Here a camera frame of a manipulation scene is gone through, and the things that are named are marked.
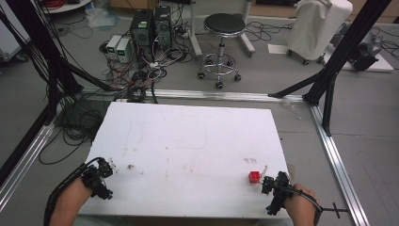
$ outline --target caster wheel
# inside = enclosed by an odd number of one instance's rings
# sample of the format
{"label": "caster wheel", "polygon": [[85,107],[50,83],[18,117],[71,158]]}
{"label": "caster wheel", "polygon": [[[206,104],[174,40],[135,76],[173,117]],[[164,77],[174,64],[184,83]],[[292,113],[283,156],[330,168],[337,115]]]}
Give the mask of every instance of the caster wheel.
{"label": "caster wheel", "polygon": [[303,61],[302,61],[302,64],[305,66],[308,65],[309,63],[310,63],[310,61],[307,59],[303,59]]}
{"label": "caster wheel", "polygon": [[208,59],[205,59],[205,64],[206,65],[212,65],[212,64],[214,64],[214,61],[211,60],[210,58],[208,58]]}
{"label": "caster wheel", "polygon": [[229,66],[229,67],[231,67],[232,64],[233,64],[232,60],[229,60],[229,61],[227,61],[227,63],[226,63],[226,65]]}
{"label": "caster wheel", "polygon": [[205,78],[205,73],[198,73],[197,78],[199,79],[204,79]]}
{"label": "caster wheel", "polygon": [[234,80],[238,82],[238,81],[241,81],[241,78],[242,77],[241,77],[240,74],[236,74],[235,77],[234,77]]}
{"label": "caster wheel", "polygon": [[217,89],[222,89],[223,88],[223,83],[222,82],[216,82],[216,88]]}
{"label": "caster wheel", "polygon": [[316,61],[316,62],[317,62],[318,64],[322,64],[323,61],[324,61],[324,58],[323,58],[322,56],[320,56],[320,57],[317,58],[317,61]]}

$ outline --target hand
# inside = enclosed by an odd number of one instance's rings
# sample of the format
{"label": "hand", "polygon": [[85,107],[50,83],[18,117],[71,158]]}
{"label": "hand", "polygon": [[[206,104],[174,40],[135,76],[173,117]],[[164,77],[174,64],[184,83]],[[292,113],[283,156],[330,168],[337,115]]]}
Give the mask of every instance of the hand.
{"label": "hand", "polygon": [[[308,190],[301,184],[295,184],[294,188],[297,190],[302,189],[303,192],[313,197],[315,195],[314,191]],[[294,194],[293,197],[284,202],[284,206],[295,226],[313,226],[316,208],[309,200]]]}
{"label": "hand", "polygon": [[79,213],[80,207],[88,200],[93,191],[85,187],[82,177],[68,185],[58,197],[56,208],[50,219],[50,226],[70,226]]}

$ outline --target stool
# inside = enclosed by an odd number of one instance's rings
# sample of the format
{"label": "stool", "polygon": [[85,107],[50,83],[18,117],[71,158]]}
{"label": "stool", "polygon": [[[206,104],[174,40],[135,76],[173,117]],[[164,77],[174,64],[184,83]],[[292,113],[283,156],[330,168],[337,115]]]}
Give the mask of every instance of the stool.
{"label": "stool", "polygon": [[234,80],[240,81],[241,75],[235,68],[235,60],[232,56],[224,54],[224,39],[241,36],[246,28],[244,21],[234,15],[226,13],[217,13],[208,16],[204,21],[204,29],[211,35],[220,37],[220,43],[217,54],[208,54],[202,59],[199,67],[198,78],[204,79],[205,72],[217,76],[216,88],[222,89],[223,83],[220,81],[220,75],[235,72]]}

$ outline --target small red cube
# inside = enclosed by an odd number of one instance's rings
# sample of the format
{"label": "small red cube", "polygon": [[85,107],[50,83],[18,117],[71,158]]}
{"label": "small red cube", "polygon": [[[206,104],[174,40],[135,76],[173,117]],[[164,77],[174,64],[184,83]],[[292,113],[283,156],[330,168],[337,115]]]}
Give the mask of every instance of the small red cube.
{"label": "small red cube", "polygon": [[251,171],[248,178],[250,183],[259,183],[259,180],[261,179],[261,174],[258,171]]}

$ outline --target desk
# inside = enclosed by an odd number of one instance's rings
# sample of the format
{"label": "desk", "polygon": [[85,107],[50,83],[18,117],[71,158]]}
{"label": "desk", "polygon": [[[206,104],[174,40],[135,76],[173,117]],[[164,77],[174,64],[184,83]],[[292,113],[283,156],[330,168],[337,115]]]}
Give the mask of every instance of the desk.
{"label": "desk", "polygon": [[248,182],[253,170],[287,171],[267,109],[112,103],[88,159],[97,156],[116,166],[114,197],[89,199],[81,215],[288,218],[268,216],[273,196]]}

